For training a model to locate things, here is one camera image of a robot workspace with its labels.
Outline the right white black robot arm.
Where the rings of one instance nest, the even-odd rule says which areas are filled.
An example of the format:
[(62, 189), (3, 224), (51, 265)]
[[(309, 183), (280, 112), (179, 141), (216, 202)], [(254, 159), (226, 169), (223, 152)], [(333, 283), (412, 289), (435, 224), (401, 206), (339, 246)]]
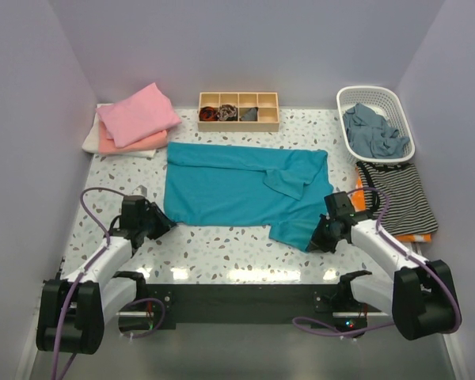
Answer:
[(340, 277), (333, 309), (373, 306), (392, 317), (407, 340), (436, 333), (454, 333), (462, 324), (454, 281), (442, 260), (429, 261), (389, 234), (369, 211), (356, 211), (349, 194), (325, 197), (328, 214), (321, 217), (307, 246), (310, 252), (333, 253), (341, 241), (371, 257), (389, 276), (381, 281), (368, 270)]

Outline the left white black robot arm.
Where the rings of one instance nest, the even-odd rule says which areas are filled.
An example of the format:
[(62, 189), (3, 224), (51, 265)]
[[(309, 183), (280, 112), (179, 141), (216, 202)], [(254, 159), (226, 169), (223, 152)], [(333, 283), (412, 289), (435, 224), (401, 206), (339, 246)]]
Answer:
[(156, 203), (125, 196), (121, 213), (105, 230), (97, 251), (78, 269), (45, 282), (40, 300), (36, 346), (44, 352), (92, 355), (106, 324), (123, 308), (140, 310), (148, 301), (140, 272), (122, 270), (146, 240), (176, 226)]

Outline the teal t shirt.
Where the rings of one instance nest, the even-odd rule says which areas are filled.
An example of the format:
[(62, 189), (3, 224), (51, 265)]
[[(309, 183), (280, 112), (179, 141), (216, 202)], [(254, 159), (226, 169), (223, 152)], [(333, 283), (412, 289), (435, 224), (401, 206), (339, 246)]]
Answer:
[(324, 150), (171, 142), (164, 210), (187, 226), (269, 226), (270, 239), (306, 251), (332, 194)]

